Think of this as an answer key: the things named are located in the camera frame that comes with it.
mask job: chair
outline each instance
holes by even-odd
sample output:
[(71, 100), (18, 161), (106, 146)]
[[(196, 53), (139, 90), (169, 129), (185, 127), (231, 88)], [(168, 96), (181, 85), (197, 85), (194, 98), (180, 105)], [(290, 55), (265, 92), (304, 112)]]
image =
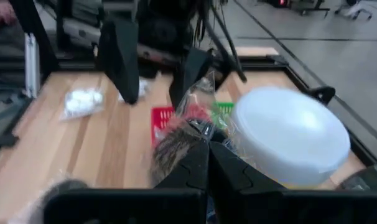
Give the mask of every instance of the chair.
[(368, 15), (368, 20), (373, 17), (372, 12), (366, 10), (361, 5), (361, 0), (342, 0), (341, 6), (335, 11), (335, 14), (340, 14), (342, 10), (347, 10), (342, 15), (345, 17), (351, 17), (351, 19), (357, 19), (358, 15), (363, 12)]

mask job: wooden table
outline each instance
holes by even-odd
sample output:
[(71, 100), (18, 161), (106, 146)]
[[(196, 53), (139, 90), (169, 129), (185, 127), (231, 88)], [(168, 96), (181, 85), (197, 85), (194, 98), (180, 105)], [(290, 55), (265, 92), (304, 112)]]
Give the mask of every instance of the wooden table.
[[(277, 54), (271, 48), (240, 48), (240, 55)], [(296, 89), (282, 72), (236, 74), (218, 91), (218, 101), (235, 102), (252, 88), (265, 85)], [(7, 220), (38, 195), (60, 173), (83, 179), (94, 187), (147, 187), (151, 150), (151, 108), (170, 105), (171, 76), (160, 75), (151, 92), (137, 105), (117, 101), (118, 92), (102, 73), (54, 73), (30, 105), (14, 133), (21, 140), (0, 150), (0, 220)], [(86, 118), (60, 121), (65, 94), (76, 88), (98, 87), (105, 109)], [(320, 189), (333, 189), (364, 165), (351, 153)]]

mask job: plastic bag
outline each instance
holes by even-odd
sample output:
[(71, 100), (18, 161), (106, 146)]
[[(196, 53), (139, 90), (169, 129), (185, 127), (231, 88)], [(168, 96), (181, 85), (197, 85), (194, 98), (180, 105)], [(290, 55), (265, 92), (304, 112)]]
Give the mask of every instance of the plastic bag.
[(214, 72), (210, 72), (188, 89), (166, 128), (154, 130), (152, 185), (169, 175), (196, 143), (211, 141), (215, 131), (228, 138), (234, 134), (234, 127), (230, 117), (219, 110)]
[(43, 224), (44, 208), (50, 199), (67, 190), (85, 189), (88, 187), (89, 186), (83, 181), (72, 179), (68, 174), (60, 171), (58, 175), (49, 182), (45, 189), (41, 190), (32, 201), (27, 203), (27, 205), (10, 218), (7, 223)]
[[(147, 80), (140, 79), (139, 80), (139, 98), (144, 97), (150, 91), (150, 82)], [(118, 93), (118, 101), (125, 102), (124, 98)]]
[(103, 94), (94, 88), (78, 89), (65, 95), (62, 120), (81, 118), (103, 109)]

